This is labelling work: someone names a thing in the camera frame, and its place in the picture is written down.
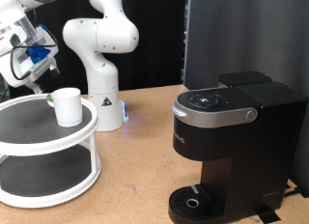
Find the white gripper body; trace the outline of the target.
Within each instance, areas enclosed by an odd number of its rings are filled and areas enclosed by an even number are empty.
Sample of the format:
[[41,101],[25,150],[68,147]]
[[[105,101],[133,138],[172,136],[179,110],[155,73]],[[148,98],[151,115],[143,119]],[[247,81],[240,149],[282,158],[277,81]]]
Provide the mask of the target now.
[[1,35],[0,72],[12,87],[36,82],[50,65],[55,65],[58,53],[57,40],[43,25],[39,25],[30,37],[16,26]]

